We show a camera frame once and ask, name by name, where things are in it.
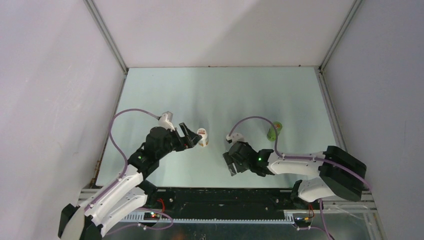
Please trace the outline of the white pill bottle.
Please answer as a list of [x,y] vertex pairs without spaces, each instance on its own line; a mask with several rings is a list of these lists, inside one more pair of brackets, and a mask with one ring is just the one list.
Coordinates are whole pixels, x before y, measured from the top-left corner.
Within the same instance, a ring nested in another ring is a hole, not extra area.
[[207,130],[205,128],[199,128],[197,130],[197,134],[201,136],[201,139],[199,140],[198,144],[201,147],[206,147],[209,143]]

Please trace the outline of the green pill bottle black label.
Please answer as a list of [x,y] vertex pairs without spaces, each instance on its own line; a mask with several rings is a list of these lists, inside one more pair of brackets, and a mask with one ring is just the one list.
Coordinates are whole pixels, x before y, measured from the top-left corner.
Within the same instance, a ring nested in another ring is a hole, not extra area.
[[274,142],[277,137],[280,135],[282,129],[283,129],[283,125],[281,122],[279,121],[274,121],[273,126],[271,126],[267,132],[267,139],[271,142]]

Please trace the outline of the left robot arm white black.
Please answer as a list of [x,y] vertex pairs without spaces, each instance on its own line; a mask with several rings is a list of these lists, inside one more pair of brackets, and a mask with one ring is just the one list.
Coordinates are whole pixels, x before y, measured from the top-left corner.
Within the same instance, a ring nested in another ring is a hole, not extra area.
[[180,123],[183,136],[175,129],[156,126],[127,160],[118,177],[83,203],[71,203],[61,212],[58,237],[61,240],[101,240],[134,210],[153,208],[158,202],[157,188],[146,180],[160,160],[171,152],[195,147],[202,135]]

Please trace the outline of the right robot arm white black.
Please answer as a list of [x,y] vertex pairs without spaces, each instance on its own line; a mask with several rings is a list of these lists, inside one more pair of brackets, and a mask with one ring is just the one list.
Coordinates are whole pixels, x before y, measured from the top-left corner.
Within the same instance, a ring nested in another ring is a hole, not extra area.
[[338,146],[330,145],[322,152],[290,155],[273,149],[255,151],[247,142],[237,141],[222,156],[232,176],[245,171],[260,177],[306,176],[307,179],[297,180],[292,187],[290,201],[297,209],[333,196],[359,202],[366,185],[367,166]]

